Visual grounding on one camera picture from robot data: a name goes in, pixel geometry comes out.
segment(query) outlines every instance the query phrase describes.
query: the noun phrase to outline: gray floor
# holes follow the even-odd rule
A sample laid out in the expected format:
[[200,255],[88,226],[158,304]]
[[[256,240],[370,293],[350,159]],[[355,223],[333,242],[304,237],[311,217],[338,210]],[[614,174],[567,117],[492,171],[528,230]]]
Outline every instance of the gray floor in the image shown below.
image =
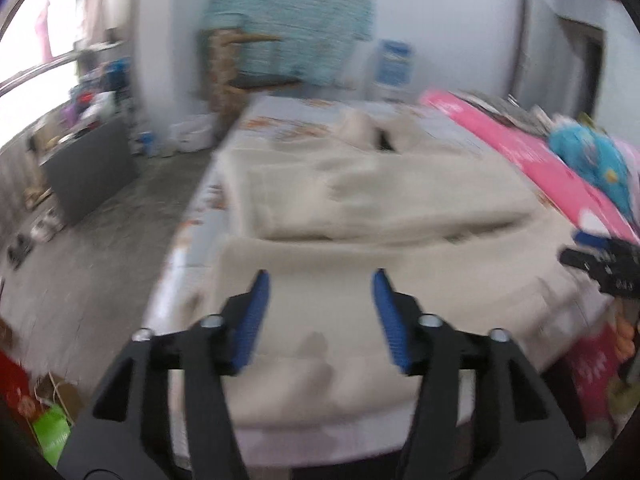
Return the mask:
[[[174,230],[209,161],[209,152],[139,158],[135,183],[36,246],[19,270],[9,270],[2,252],[0,316],[17,336],[10,354],[32,376],[51,370],[76,381],[87,399],[139,328]],[[25,222],[22,231],[30,226]]]

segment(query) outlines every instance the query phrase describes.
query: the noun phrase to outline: green paper bag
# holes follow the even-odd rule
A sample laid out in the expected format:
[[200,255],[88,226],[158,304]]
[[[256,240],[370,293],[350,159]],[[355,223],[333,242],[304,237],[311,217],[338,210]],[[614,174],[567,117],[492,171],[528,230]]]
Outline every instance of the green paper bag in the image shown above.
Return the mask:
[[71,433],[65,412],[57,404],[54,405],[33,423],[33,431],[38,437],[44,458],[55,467]]

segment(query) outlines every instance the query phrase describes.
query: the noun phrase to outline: bed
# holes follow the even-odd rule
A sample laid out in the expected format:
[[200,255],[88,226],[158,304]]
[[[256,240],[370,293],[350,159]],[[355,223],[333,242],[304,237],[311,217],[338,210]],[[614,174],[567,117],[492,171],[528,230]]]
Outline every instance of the bed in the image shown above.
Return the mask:
[[[226,143],[247,137],[322,136],[338,120],[345,106],[321,100],[261,97],[245,112]],[[393,104],[351,102],[349,106],[376,118],[398,111]],[[435,107],[412,107],[411,110],[424,129],[439,140],[476,152],[493,150],[442,110]],[[180,330],[180,306],[188,302],[210,276],[212,256],[220,250],[222,235],[228,232],[225,200],[216,169],[216,153],[213,153],[212,163],[175,234],[143,326],[158,334]],[[606,230],[601,222],[598,228]],[[579,298],[558,308],[541,326],[532,327],[529,335],[519,342],[533,364],[544,367],[601,319],[606,304],[607,298],[596,288],[585,288]],[[460,423],[471,416],[473,388],[472,376],[461,374]],[[406,439],[413,408],[412,402],[406,402],[357,418],[307,427],[239,428],[238,443],[249,466],[349,462],[399,449]],[[185,460],[188,448],[181,410],[172,410],[171,419],[174,451]]]

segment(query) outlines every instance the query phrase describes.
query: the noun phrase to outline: beige garment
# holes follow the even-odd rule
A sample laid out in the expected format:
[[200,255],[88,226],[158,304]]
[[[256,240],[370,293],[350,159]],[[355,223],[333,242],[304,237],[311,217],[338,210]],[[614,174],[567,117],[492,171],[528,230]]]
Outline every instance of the beige garment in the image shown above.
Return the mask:
[[[403,155],[366,153],[337,136],[244,140],[220,154],[241,236],[226,240],[186,325],[244,292],[257,270],[270,273],[254,361],[225,381],[238,426],[316,424],[415,397],[417,381],[392,365],[373,305],[380,267],[424,311],[475,333],[529,335],[578,294],[582,278],[556,261],[571,224],[499,155],[425,137],[400,142],[412,152]],[[336,232],[342,240],[310,240]]]

